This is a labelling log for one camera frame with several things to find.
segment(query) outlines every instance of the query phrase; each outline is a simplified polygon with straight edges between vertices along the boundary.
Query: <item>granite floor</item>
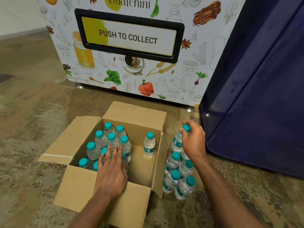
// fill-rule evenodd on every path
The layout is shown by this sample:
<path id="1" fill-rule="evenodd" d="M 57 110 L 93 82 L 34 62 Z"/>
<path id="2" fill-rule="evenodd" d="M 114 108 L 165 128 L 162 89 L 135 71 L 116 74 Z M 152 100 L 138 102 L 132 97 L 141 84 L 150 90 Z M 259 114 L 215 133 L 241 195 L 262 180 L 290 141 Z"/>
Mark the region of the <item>granite floor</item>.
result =
<path id="1" fill-rule="evenodd" d="M 0 227 L 68 226 L 76 212 L 52 204 L 65 166 L 37 159 L 76 116 L 101 116 L 112 101 L 166 111 L 167 144 L 183 119 L 199 122 L 197 111 L 188 113 L 181 105 L 90 86 L 77 89 L 66 80 L 47 32 L 0 42 Z M 266 226 L 304 227 L 304 181 L 210 158 Z M 152 194 L 144 227 L 213 227 L 202 182 L 183 202 Z"/>

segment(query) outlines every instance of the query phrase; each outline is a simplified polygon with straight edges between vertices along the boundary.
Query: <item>cardboard box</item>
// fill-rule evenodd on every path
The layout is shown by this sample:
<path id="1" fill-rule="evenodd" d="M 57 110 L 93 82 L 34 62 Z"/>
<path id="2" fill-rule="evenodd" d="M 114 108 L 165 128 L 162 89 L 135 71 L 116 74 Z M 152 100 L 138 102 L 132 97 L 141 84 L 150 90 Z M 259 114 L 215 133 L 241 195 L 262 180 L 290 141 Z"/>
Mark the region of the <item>cardboard box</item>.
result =
<path id="1" fill-rule="evenodd" d="M 67 165 L 53 203 L 77 212 L 85 207 L 93 195 L 97 172 L 78 167 L 78 161 L 86 157 L 87 143 L 94 141 L 95 132 L 103 130 L 106 122 L 115 128 L 122 125 L 132 144 L 128 183 L 123 195 L 107 212 L 106 220 L 121 228 L 141 228 L 151 190 L 162 197 L 168 150 L 162 132 L 165 118 L 166 112 L 117 101 L 103 118 L 76 117 L 39 158 L 39 161 Z M 156 139 L 155 154 L 150 159 L 143 154 L 148 132 L 153 132 Z"/>

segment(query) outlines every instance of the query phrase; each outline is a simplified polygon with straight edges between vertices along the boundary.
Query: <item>turquoise bottle cap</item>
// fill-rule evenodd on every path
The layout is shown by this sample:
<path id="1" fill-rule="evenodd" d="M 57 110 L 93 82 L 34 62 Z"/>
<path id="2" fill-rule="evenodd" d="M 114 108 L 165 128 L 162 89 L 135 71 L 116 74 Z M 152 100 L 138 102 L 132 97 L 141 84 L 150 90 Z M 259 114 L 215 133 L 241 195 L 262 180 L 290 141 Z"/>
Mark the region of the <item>turquoise bottle cap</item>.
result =
<path id="1" fill-rule="evenodd" d="M 186 167 L 188 167 L 189 169 L 193 168 L 193 163 L 190 160 L 186 161 Z"/>
<path id="2" fill-rule="evenodd" d="M 118 133 L 121 133 L 122 131 L 123 131 L 123 126 L 117 126 L 116 127 L 116 131 L 118 132 Z"/>
<path id="3" fill-rule="evenodd" d="M 96 131 L 95 133 L 97 138 L 102 138 L 103 137 L 103 132 L 101 130 Z"/>
<path id="4" fill-rule="evenodd" d="M 79 161 L 79 166 L 82 168 L 86 167 L 88 164 L 89 164 L 89 160 L 85 157 L 80 159 Z"/>
<path id="5" fill-rule="evenodd" d="M 107 153 L 107 149 L 108 149 L 108 147 L 104 147 L 104 148 L 102 148 L 102 150 L 101 150 L 101 154 L 106 155 L 106 153 Z"/>
<path id="6" fill-rule="evenodd" d="M 171 177 L 174 179 L 174 180 L 178 180 L 180 178 L 180 172 L 178 170 L 173 170 L 172 171 L 172 174 L 171 174 Z"/>
<path id="7" fill-rule="evenodd" d="M 179 157 L 180 157 L 180 154 L 175 151 L 175 152 L 173 152 L 172 157 L 173 157 L 174 160 L 178 160 Z"/>
<path id="8" fill-rule="evenodd" d="M 110 141 L 114 141 L 115 138 L 116 138 L 116 135 L 115 135 L 114 133 L 109 133 L 108 139 L 109 139 Z"/>
<path id="9" fill-rule="evenodd" d="M 87 148 L 89 151 L 95 150 L 95 148 L 96 148 L 95 142 L 89 142 L 87 144 Z"/>
<path id="10" fill-rule="evenodd" d="M 110 130 L 112 128 L 112 123 L 111 122 L 107 122 L 107 123 L 105 123 L 104 126 L 105 126 L 106 130 Z"/>
<path id="11" fill-rule="evenodd" d="M 194 186 L 196 183 L 196 180 L 193 176 L 188 176 L 186 179 L 186 182 L 189 186 Z"/>
<path id="12" fill-rule="evenodd" d="M 152 139 L 154 138 L 154 134 L 153 134 L 152 132 L 149 132 L 149 133 L 147 134 L 147 138 L 148 138 L 149 140 L 152 140 Z"/>
<path id="13" fill-rule="evenodd" d="M 190 130 L 191 130 L 191 127 L 190 127 L 188 124 L 185 124 L 185 125 L 183 125 L 183 129 L 184 129 L 185 131 L 187 131 L 187 133 L 189 133 Z"/>
<path id="14" fill-rule="evenodd" d="M 122 136 L 121 139 L 120 139 L 120 141 L 121 141 L 122 144 L 126 144 L 128 142 L 128 140 L 129 139 L 128 139 L 128 137 L 126 135 Z"/>
<path id="15" fill-rule="evenodd" d="M 98 169 L 98 161 L 94 163 L 94 170 L 97 171 Z"/>

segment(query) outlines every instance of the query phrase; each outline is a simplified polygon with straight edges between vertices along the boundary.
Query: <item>water bottle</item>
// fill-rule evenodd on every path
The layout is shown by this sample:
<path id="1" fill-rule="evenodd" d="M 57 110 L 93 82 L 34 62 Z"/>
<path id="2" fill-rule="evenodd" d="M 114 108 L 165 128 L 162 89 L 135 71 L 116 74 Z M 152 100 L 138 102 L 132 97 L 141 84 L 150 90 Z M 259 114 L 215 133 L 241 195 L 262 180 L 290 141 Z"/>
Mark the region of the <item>water bottle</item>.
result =
<path id="1" fill-rule="evenodd" d="M 122 136 L 126 136 L 127 133 L 124 130 L 123 126 L 117 126 L 116 127 L 116 137 L 118 138 L 118 140 L 120 141 Z"/>
<path id="2" fill-rule="evenodd" d="M 85 168 L 87 170 L 93 170 L 93 162 L 86 157 L 80 159 L 79 167 Z"/>
<path id="3" fill-rule="evenodd" d="M 180 162 L 187 161 L 190 159 L 190 158 L 188 158 L 188 156 L 184 150 L 182 150 L 180 154 L 181 154 L 179 157 Z"/>
<path id="4" fill-rule="evenodd" d="M 93 167 L 94 167 L 94 171 L 97 171 L 97 169 L 98 169 L 98 161 L 94 163 Z"/>
<path id="5" fill-rule="evenodd" d="M 194 169 L 194 167 L 193 167 L 192 161 L 187 160 L 185 162 L 182 162 L 179 165 L 179 168 L 178 168 L 178 170 L 179 170 L 179 172 L 181 174 L 180 178 L 183 179 L 184 177 L 187 177 L 187 176 L 191 175 L 192 172 L 193 172 L 193 169 Z"/>
<path id="6" fill-rule="evenodd" d="M 103 147 L 107 147 L 108 145 L 108 138 L 103 134 L 101 130 L 96 131 L 95 133 L 95 144 L 98 146 L 100 149 Z"/>
<path id="7" fill-rule="evenodd" d="M 163 181 L 163 192 L 165 194 L 170 194 L 174 191 L 175 187 L 178 185 L 178 180 L 180 178 L 180 173 L 178 170 L 173 170 L 167 173 Z"/>
<path id="8" fill-rule="evenodd" d="M 191 130 L 191 127 L 188 124 L 183 125 L 183 129 L 189 133 Z M 173 151 L 181 152 L 183 150 L 183 143 L 181 141 L 181 133 L 180 131 L 177 131 L 175 138 L 173 140 L 171 148 Z"/>
<path id="9" fill-rule="evenodd" d="M 128 158 L 127 158 L 127 156 L 125 155 L 124 152 L 123 152 L 123 163 L 125 164 L 126 171 L 128 172 Z"/>
<path id="10" fill-rule="evenodd" d="M 127 156 L 129 162 L 131 160 L 131 142 L 128 137 L 122 136 L 119 145 L 123 148 L 123 153 Z"/>
<path id="11" fill-rule="evenodd" d="M 116 138 L 116 135 L 114 133 L 108 134 L 108 146 L 111 147 L 111 151 L 113 151 L 114 146 L 117 145 L 117 148 L 119 146 L 119 140 Z"/>
<path id="12" fill-rule="evenodd" d="M 109 133 L 115 133 L 115 129 L 114 127 L 112 126 L 112 123 L 111 122 L 107 122 L 105 123 L 105 128 L 103 130 L 103 133 L 105 136 L 107 136 Z"/>
<path id="13" fill-rule="evenodd" d="M 147 158 L 151 158 L 154 155 L 154 150 L 155 150 L 155 144 L 156 140 L 154 138 L 154 134 L 152 132 L 149 132 L 147 134 L 147 137 L 145 137 L 145 140 L 143 141 L 143 150 L 144 150 L 144 155 Z"/>
<path id="14" fill-rule="evenodd" d="M 104 147 L 102 150 L 101 150 L 101 154 L 104 154 L 104 155 L 106 155 L 106 153 L 107 153 L 107 147 Z"/>
<path id="15" fill-rule="evenodd" d="M 96 162 L 101 155 L 100 148 L 96 146 L 94 142 L 87 144 L 87 156 L 94 162 Z"/>
<path id="16" fill-rule="evenodd" d="M 165 174 L 167 174 L 173 170 L 176 170 L 178 168 L 178 166 L 180 164 L 179 157 L 180 157 L 180 154 L 178 152 L 173 152 L 173 154 L 167 158 Z"/>
<path id="17" fill-rule="evenodd" d="M 193 176 L 183 178 L 177 188 L 174 190 L 175 196 L 178 200 L 185 200 L 188 195 L 194 191 L 196 180 Z"/>

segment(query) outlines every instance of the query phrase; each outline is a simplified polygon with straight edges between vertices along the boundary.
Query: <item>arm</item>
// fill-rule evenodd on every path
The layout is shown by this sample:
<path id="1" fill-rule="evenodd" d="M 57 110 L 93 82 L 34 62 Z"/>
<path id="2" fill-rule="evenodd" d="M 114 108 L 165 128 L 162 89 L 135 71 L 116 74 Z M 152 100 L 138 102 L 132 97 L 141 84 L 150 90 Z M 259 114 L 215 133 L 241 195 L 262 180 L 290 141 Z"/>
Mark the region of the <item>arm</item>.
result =
<path id="1" fill-rule="evenodd" d="M 117 151 L 117 146 L 115 146 L 112 157 L 110 152 L 109 147 L 104 165 L 102 164 L 104 154 L 100 156 L 93 196 L 69 228 L 100 227 L 108 206 L 124 192 L 128 176 L 123 165 L 122 148 L 119 147 Z"/>
<path id="2" fill-rule="evenodd" d="M 190 134 L 180 128 L 183 148 L 202 179 L 214 214 L 215 223 L 219 227 L 263 228 L 264 226 L 247 210 L 206 156 L 205 132 L 203 128 L 192 120 L 186 120 L 183 124 L 191 126 Z"/>

